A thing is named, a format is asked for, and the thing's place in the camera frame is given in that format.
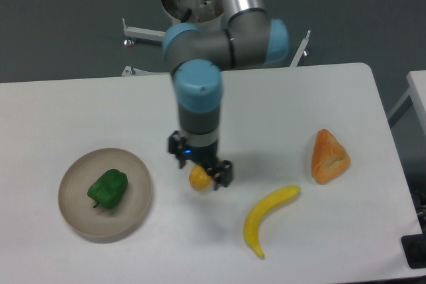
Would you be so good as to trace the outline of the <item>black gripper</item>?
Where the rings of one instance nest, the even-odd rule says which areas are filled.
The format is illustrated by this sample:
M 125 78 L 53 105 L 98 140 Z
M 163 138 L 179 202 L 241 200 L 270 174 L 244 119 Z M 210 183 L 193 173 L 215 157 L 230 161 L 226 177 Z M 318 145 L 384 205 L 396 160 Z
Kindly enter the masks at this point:
M 174 155 L 180 169 L 185 167 L 187 161 L 194 162 L 205 170 L 212 178 L 213 190 L 227 188 L 234 179 L 233 163 L 229 160 L 220 160 L 217 157 L 218 142 L 208 146 L 194 147 L 186 144 L 186 138 L 180 131 L 175 130 L 168 137 L 168 153 Z

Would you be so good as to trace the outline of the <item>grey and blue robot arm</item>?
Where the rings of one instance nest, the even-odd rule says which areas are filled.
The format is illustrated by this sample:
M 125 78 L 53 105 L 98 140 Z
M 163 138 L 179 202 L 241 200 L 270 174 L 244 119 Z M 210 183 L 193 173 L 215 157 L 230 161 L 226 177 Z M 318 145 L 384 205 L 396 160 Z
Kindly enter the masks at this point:
M 164 34 L 162 56 L 170 69 L 180 128 L 168 151 L 180 166 L 193 162 L 227 187 L 233 165 L 217 156 L 222 71 L 285 59 L 288 30 L 271 19 L 262 0 L 172 0 L 182 11 Z

